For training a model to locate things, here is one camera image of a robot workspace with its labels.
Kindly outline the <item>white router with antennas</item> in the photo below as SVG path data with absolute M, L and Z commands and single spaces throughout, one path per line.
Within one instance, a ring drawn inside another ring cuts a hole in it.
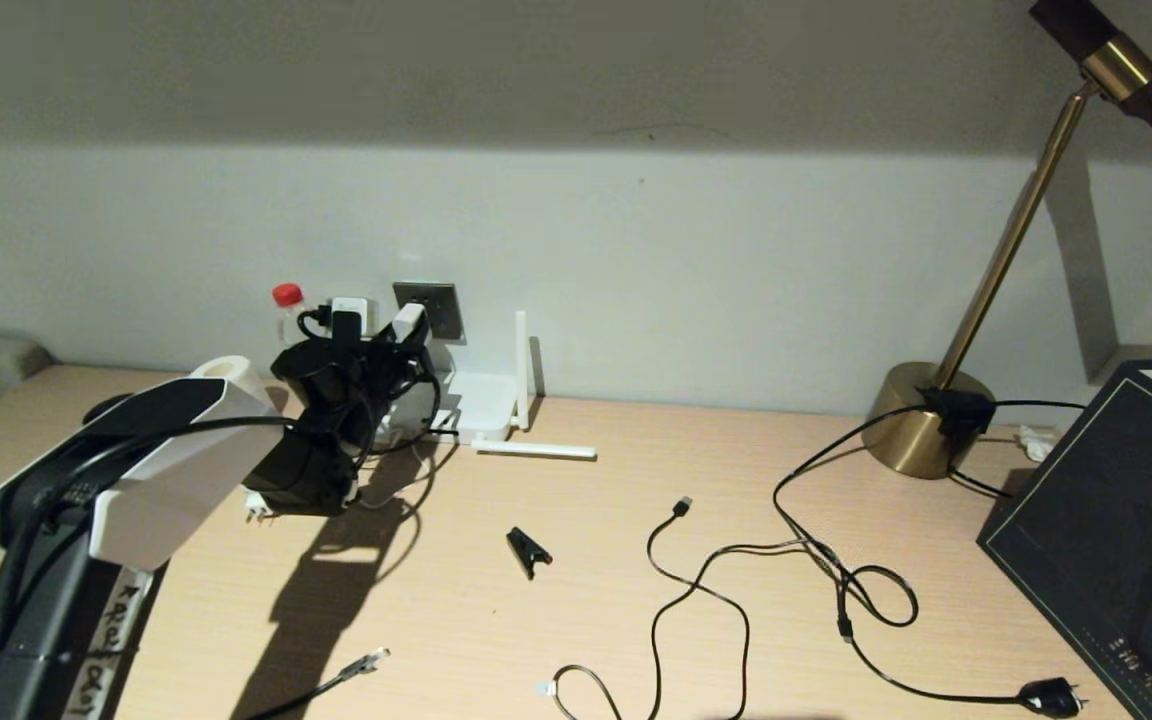
M 532 343 L 526 311 L 515 313 L 515 369 L 506 374 L 448 370 L 435 373 L 440 393 L 429 427 L 433 391 L 412 389 L 391 406 L 376 439 L 378 450 L 389 450 L 407 439 L 467 446 L 476 454 L 594 461 L 591 446 L 547 445 L 516 439 L 531 429 L 538 377 L 532 366 Z

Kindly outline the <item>clear water bottle red cap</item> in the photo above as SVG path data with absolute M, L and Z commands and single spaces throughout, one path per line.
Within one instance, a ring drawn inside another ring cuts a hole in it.
M 300 316 L 306 311 L 305 291 L 302 291 L 302 288 L 296 283 L 280 283 L 271 290 L 271 300 L 276 309 L 278 343 L 283 348 L 291 347 L 303 338 L 303 332 L 300 329 Z

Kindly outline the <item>white paper roll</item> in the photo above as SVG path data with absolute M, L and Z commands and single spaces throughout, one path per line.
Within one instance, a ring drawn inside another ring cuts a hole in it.
M 207 363 L 194 369 L 187 377 L 191 379 L 221 379 L 221 381 L 230 382 L 232 386 L 247 392 L 247 395 L 256 397 L 257 401 L 262 401 L 262 404 L 270 406 L 270 409 L 276 410 L 275 402 L 266 389 L 264 378 L 247 356 L 215 357 L 215 359 L 207 361 Z

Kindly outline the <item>black plastic clip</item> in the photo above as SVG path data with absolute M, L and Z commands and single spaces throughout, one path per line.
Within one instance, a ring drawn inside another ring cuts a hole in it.
M 518 526 L 508 530 L 506 541 L 529 582 L 536 577 L 536 564 L 553 564 L 552 553 Z

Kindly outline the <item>brass desk lamp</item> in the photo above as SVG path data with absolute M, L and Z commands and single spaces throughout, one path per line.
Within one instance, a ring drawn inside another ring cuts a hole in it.
M 982 392 L 996 401 L 996 410 L 1005 406 L 983 382 L 968 374 L 963 364 L 1041 209 L 1087 105 L 1100 99 L 1115 106 L 1126 118 L 1137 119 L 1152 129 L 1152 58 L 1098 8 L 1096 0 L 1034 0 L 1029 13 L 1078 65 L 1082 82 L 1064 100 L 1036 169 L 1020 192 L 1005 233 L 942 359 L 892 366 L 870 407 L 867 420 L 861 425 L 865 450 L 884 467 L 905 477 L 929 480 L 952 477 L 977 439 L 986 433 L 965 438 L 938 433 L 938 418 L 924 406 L 918 388 L 934 386 Z

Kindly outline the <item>black box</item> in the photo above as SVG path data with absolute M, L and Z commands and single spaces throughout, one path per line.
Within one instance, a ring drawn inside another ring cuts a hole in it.
M 1152 361 L 1126 361 L 979 546 L 1135 720 L 1152 720 Z

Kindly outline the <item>grey wall socket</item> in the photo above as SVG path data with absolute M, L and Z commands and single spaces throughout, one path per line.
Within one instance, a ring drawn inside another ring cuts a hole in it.
M 401 281 L 392 287 L 399 306 L 424 306 L 431 338 L 444 341 L 461 341 L 465 338 L 465 323 L 453 283 Z

